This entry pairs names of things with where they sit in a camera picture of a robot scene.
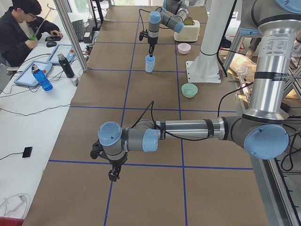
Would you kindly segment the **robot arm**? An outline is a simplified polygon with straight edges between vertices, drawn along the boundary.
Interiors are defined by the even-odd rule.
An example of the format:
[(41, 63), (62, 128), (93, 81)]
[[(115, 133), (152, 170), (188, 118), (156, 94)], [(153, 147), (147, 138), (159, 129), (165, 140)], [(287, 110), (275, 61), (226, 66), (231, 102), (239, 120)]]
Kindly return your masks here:
[(155, 45), (158, 43), (160, 25), (162, 24), (174, 32), (180, 33), (184, 27), (184, 20), (188, 15), (188, 6), (184, 0), (165, 0), (163, 7), (150, 12), (149, 27), (144, 30), (143, 26), (143, 30), (139, 34), (139, 41), (142, 41), (143, 38), (148, 39), (150, 57), (153, 57)]
[(180, 121), (139, 118), (130, 128), (109, 121), (99, 128), (91, 157), (107, 159), (112, 165), (109, 179), (116, 181), (128, 152), (154, 152), (158, 142), (166, 137), (191, 141), (218, 138), (234, 142), (259, 159), (279, 156), (289, 144), (280, 105), (294, 40), (300, 28), (301, 3), (298, 0), (243, 1), (241, 33), (261, 35), (262, 40), (250, 105), (242, 116)]

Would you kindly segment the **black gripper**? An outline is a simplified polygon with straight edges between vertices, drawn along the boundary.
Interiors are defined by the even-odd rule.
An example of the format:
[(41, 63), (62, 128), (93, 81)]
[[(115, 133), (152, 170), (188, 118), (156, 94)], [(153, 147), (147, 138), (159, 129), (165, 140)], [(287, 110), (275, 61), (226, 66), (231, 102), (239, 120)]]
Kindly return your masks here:
[(141, 31), (139, 34), (139, 41), (142, 41), (143, 38), (147, 38), (149, 44), (149, 56), (153, 57), (153, 52), (155, 45), (157, 44), (157, 32), (152, 31)]
[(110, 181), (116, 182), (119, 179), (119, 173), (121, 172), (122, 165), (127, 161), (127, 153), (121, 152), (117, 154), (117, 157), (111, 157), (108, 153), (105, 152), (103, 146), (100, 144), (100, 141), (97, 140), (92, 145), (92, 150), (90, 152), (90, 157), (96, 159), (101, 157), (109, 161), (112, 165), (112, 170), (109, 171), (108, 176)]

